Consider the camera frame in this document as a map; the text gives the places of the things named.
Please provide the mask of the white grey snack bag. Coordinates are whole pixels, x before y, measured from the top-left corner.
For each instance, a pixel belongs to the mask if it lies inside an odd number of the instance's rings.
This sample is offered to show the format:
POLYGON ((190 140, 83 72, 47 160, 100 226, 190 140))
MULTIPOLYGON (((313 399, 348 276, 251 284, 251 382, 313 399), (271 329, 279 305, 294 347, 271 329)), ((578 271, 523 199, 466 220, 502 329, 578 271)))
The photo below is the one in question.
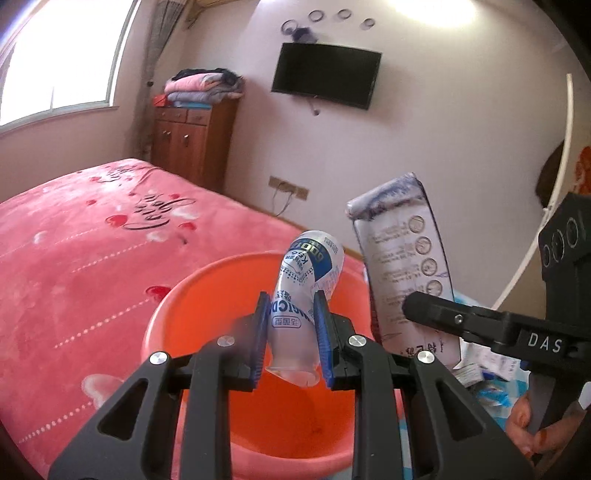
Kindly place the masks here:
POLYGON ((447 367, 461 360, 460 340, 407 320, 405 298, 415 291, 452 300, 448 262, 423 184, 413 173, 391 180, 346 206, 363 254, 377 342, 412 357, 432 352, 447 367))

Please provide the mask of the white blue drink bottle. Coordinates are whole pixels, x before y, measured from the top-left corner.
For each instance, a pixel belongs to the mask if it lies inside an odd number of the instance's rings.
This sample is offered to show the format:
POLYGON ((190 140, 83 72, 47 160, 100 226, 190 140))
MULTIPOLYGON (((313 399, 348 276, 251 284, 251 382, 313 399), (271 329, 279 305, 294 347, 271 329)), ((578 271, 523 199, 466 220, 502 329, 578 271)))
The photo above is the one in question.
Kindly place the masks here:
POLYGON ((335 291, 344 264, 344 249, 327 232, 308 230, 287 248, 270 303, 271 361, 266 370, 297 387, 318 384, 314 296, 335 291))

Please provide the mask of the paper trash pieces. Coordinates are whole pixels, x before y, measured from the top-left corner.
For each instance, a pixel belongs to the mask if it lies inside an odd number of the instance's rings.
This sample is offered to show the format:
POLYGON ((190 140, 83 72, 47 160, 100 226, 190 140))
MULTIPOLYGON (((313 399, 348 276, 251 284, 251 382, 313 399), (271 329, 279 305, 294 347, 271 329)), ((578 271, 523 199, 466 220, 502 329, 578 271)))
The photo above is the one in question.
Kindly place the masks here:
POLYGON ((460 346, 461 361, 454 374, 485 407, 511 408, 527 391, 528 376, 519 360, 464 340, 460 346))

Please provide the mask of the white door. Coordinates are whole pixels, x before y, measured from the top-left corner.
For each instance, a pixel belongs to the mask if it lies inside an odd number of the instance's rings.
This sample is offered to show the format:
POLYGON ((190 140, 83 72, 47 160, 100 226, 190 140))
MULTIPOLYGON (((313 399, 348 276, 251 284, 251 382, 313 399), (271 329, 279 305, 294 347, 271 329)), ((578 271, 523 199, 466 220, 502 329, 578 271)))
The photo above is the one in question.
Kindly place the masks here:
MULTIPOLYGON (((544 228, 567 193, 573 192, 575 167, 584 147, 590 146, 590 84, 566 76, 567 111, 564 139, 548 157, 535 184, 536 199, 542 206, 539 225, 544 228)), ((546 310, 542 256, 538 238, 533 241, 512 279, 496 300, 496 310, 543 317, 546 310)))

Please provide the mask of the blue checkered tablecloth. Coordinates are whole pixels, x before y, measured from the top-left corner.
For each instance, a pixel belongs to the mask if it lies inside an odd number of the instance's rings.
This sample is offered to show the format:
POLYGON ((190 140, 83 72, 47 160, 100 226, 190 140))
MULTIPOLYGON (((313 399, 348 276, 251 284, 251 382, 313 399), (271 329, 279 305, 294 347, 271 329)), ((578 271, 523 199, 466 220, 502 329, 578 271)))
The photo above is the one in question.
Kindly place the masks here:
MULTIPOLYGON (((507 419, 514 404, 528 389, 529 374, 520 368, 520 361, 516 359, 502 357, 500 366, 502 368, 506 367, 511 376, 510 380, 496 375, 491 370, 487 370, 477 361, 461 362, 457 368, 452 370, 452 373, 475 396, 496 423, 505 430, 507 419)), ((397 400, 402 441, 403 478, 415 479, 416 475, 413 473, 412 468, 409 427, 403 397, 400 390, 396 390, 394 395, 397 400)))

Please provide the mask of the red door ornament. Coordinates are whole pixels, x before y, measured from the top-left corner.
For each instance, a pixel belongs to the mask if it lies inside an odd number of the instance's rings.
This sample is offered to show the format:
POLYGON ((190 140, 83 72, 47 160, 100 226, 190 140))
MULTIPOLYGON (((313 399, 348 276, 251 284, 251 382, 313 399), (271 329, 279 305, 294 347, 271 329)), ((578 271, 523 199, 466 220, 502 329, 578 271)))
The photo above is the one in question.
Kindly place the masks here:
POLYGON ((586 146, 581 151, 575 167, 575 182, 573 192, 581 195, 591 195, 591 147, 586 146))

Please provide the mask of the pink heart bedspread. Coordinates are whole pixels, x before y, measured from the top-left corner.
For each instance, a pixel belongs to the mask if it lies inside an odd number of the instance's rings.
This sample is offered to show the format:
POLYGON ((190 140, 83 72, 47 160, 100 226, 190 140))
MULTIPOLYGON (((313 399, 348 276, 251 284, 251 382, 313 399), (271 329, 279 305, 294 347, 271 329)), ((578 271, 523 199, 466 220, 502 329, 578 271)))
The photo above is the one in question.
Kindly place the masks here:
POLYGON ((138 367, 182 280, 224 258, 283 252, 297 227, 125 159, 1 206, 1 422, 41 475, 138 367))

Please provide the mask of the brown wooden cabinet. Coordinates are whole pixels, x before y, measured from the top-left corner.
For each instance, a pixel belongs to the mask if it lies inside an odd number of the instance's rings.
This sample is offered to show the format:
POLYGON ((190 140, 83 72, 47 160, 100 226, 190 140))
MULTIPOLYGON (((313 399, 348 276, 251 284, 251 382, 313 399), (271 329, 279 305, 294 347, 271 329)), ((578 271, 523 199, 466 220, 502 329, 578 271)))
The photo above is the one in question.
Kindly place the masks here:
POLYGON ((150 161, 197 186, 221 193, 238 102, 155 110, 150 161))

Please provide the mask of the folded blanket pile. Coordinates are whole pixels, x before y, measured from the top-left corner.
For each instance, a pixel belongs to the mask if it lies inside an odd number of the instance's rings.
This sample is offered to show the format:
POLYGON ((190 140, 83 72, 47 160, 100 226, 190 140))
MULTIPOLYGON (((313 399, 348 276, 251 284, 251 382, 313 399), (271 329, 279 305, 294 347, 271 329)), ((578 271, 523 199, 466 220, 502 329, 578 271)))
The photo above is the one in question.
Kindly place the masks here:
POLYGON ((245 78, 225 68, 183 69, 169 78, 163 92, 154 96, 155 107, 212 106, 242 97, 245 78))

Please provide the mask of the window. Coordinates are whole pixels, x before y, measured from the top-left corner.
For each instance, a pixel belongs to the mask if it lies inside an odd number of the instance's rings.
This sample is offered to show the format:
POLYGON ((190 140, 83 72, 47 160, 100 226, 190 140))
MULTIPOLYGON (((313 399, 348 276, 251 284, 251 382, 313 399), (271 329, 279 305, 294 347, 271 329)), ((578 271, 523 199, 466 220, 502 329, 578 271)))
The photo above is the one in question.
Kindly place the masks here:
POLYGON ((109 106, 137 1, 43 1, 1 64, 1 125, 109 106))

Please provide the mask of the grey curtain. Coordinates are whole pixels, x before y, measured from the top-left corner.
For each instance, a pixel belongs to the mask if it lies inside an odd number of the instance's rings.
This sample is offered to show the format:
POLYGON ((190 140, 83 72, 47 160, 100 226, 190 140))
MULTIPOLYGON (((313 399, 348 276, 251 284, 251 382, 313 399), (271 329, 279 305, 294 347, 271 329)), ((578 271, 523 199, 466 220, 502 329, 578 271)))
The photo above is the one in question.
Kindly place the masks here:
POLYGON ((132 124, 131 153, 136 158, 141 157, 147 142, 148 104, 156 64, 181 17, 185 4, 185 1, 157 1, 150 17, 132 124))

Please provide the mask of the wall socket strip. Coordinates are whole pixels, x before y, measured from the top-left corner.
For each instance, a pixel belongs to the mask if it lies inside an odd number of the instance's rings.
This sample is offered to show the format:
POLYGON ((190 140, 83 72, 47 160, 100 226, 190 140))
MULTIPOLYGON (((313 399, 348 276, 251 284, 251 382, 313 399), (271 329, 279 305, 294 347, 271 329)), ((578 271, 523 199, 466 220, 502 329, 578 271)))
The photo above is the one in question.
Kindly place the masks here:
POLYGON ((294 183, 290 183, 287 180, 280 179, 276 176, 270 176, 269 178, 269 186, 276 190, 277 192, 289 193, 293 194, 295 198, 301 201, 308 200, 308 188, 303 186, 298 186, 294 183))

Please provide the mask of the black wall television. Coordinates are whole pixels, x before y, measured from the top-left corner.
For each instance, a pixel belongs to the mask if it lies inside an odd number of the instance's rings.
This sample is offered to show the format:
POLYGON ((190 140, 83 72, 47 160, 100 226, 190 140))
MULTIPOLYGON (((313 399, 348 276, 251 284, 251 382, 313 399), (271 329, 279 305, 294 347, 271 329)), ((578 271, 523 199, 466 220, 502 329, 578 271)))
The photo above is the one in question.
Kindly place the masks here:
POLYGON ((382 54, 328 44, 283 43, 271 90, 368 110, 382 54))

